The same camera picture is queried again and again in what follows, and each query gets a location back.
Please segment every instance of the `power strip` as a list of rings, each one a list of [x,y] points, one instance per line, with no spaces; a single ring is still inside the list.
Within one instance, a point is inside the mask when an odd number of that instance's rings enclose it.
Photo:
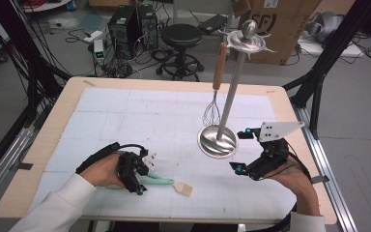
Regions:
[[[99,37],[102,34],[102,31],[95,31],[94,33],[90,34],[90,37],[86,37],[83,39],[85,42],[92,42],[97,37]]]

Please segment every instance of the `chair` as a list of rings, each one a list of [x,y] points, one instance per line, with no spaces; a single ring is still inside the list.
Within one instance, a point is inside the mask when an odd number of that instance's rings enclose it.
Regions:
[[[172,75],[172,80],[176,77],[183,79],[185,76],[194,75],[195,81],[199,82],[197,72],[204,70],[204,66],[194,56],[186,54],[188,48],[198,45],[202,41],[200,30],[188,24],[174,24],[168,26],[161,33],[162,40],[173,47],[177,53],[167,56],[156,69],[157,74],[162,71]]]

